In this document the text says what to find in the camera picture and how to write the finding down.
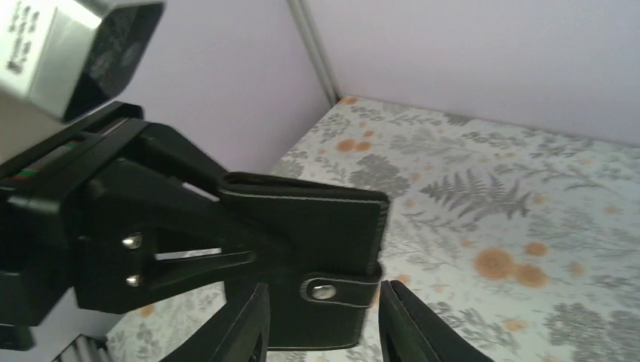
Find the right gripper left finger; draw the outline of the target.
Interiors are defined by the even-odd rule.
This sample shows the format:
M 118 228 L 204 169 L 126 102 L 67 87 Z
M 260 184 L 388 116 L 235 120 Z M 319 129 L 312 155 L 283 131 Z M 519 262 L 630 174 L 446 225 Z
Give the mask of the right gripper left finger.
M 231 298 L 163 362 L 266 361 L 269 289 L 256 284 Z

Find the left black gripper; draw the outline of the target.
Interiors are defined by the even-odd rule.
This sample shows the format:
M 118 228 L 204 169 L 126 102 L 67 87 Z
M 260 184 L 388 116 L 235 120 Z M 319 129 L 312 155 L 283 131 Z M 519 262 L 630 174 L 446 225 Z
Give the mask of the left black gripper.
M 124 314 L 275 268 L 287 238 L 223 200 L 226 174 L 181 133 L 120 102 L 3 167 L 1 334 L 29 336 L 69 290 L 82 309 Z

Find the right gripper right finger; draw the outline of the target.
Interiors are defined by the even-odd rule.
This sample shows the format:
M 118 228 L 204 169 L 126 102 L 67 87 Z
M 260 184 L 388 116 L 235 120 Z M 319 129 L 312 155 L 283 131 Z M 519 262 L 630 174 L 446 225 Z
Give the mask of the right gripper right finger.
M 491 362 L 400 281 L 380 285 L 378 310 L 384 362 Z

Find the black leather card holder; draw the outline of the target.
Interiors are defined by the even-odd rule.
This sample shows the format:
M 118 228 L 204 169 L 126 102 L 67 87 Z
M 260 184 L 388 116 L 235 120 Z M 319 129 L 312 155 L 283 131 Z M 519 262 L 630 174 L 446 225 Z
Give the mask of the black leather card holder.
M 218 186 L 225 207 L 284 239 L 285 266 L 228 280 L 269 287 L 271 351 L 330 351 L 359 343 L 382 276 L 378 260 L 390 209 L 379 191 L 232 172 Z

